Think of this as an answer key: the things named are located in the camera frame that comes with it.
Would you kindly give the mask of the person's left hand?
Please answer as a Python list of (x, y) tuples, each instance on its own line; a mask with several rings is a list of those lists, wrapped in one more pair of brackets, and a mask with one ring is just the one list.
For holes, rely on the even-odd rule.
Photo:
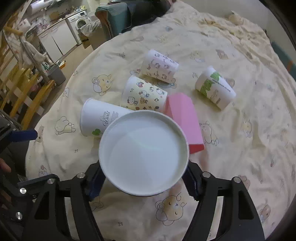
[(10, 166), (2, 158), (0, 158), (0, 167), (4, 172), (11, 173)]

